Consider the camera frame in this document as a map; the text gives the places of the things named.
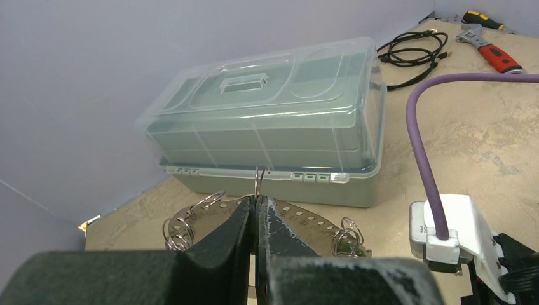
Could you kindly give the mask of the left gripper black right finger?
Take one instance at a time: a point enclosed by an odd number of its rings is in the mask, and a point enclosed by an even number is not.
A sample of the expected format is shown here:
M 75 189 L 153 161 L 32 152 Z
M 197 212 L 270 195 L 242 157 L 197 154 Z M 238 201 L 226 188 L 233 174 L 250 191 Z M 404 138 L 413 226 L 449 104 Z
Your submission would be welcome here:
M 442 304 L 435 278 L 406 258 L 324 257 L 292 235 L 277 199 L 256 199 L 258 304 Z

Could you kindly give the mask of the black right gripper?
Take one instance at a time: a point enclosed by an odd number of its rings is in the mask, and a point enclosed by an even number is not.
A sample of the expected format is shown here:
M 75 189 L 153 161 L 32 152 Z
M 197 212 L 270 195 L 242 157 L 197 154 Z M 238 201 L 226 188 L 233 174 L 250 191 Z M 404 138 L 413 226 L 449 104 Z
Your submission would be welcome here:
M 513 293 L 516 304 L 538 304 L 538 252 L 505 233 L 494 237 L 503 257 L 498 259 L 508 273 L 501 277 L 502 291 Z M 461 298 L 462 304 L 505 304 L 478 275 L 473 262 L 467 264 L 472 293 Z

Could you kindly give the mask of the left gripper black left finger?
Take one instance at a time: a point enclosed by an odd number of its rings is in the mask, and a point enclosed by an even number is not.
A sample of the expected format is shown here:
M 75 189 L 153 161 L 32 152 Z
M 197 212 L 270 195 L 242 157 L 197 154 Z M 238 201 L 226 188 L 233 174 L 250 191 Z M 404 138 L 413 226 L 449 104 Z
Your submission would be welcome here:
M 2 304 L 246 304 L 250 200 L 186 251 L 43 252 L 11 277 Z

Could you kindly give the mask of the steel perforated key plate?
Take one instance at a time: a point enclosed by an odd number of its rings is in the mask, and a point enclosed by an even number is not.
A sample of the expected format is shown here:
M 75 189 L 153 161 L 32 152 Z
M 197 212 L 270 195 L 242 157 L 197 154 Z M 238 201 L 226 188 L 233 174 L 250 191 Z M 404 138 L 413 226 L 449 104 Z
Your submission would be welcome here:
M 240 198 L 218 199 L 215 203 L 205 200 L 179 210 L 163 223 L 165 248 L 187 250 L 225 223 L 240 203 Z M 337 257 L 336 248 L 341 240 L 351 240 L 364 246 L 360 229 L 349 217 L 342 217 L 340 225 L 337 225 L 286 201 L 276 200 L 275 206 L 278 216 L 291 228 L 292 235 L 324 257 Z

